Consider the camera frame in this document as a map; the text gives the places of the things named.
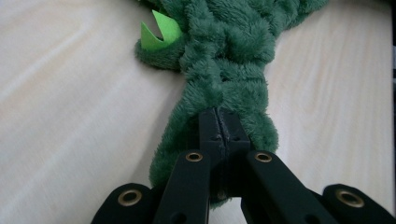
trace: green plush toy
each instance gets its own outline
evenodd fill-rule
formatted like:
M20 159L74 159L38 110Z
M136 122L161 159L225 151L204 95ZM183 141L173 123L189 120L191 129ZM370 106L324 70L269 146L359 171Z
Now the green plush toy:
M149 1L161 12L154 16L163 38L143 23L136 56L180 71L187 82L151 164L151 184L167 181L178 154L186 149L191 118L209 107L236 112L254 147L274 152L278 138L266 114L264 66L274 59L279 34L327 0Z

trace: wooden table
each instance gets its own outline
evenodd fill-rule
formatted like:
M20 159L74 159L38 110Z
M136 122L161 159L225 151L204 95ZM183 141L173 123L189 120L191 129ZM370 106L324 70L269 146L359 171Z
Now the wooden table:
M0 4L0 223L88 223L114 188L148 185L184 87L133 54L131 0ZM390 7L333 0L276 42L265 71L277 154L310 189L394 209ZM210 223L243 223L234 199Z

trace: stuffed animal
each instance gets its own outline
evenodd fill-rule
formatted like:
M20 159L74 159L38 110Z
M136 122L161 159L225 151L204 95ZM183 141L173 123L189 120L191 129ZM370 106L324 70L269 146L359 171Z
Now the stuffed animal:
M327 0L149 0L162 38L142 24L135 54L142 62L177 70L186 79L150 167L155 187L166 183L186 149L194 116L209 107L237 113L257 150L274 152L278 137L266 114L266 64L276 38Z

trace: brass rivet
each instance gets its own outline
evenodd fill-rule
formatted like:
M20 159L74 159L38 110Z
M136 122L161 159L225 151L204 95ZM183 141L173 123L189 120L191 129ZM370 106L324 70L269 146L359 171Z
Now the brass rivet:
M187 154L186 160L188 161L201 161L204 156L197 152Z
M361 197L359 197L358 195L356 195L348 190L338 189L335 192L335 196L342 203L349 205L351 207L360 208L360 207L364 206L364 200Z
M131 200L125 199L125 196L132 194L134 197ZM142 199L142 192L137 189L127 189L119 196L119 204L122 206L132 206L137 204Z
M258 152L256 154L256 160L261 161L261 162L270 162L272 160L272 157L264 152Z

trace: wood grain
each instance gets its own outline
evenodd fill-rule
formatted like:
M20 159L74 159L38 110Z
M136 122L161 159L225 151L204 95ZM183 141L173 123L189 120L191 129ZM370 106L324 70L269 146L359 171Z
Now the wood grain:
M128 0L0 7L0 223L87 223L114 188L148 185L181 75L133 55L149 10ZM390 8L332 0L265 69L277 154L310 189L344 183L393 212ZM238 200L210 223L243 223Z

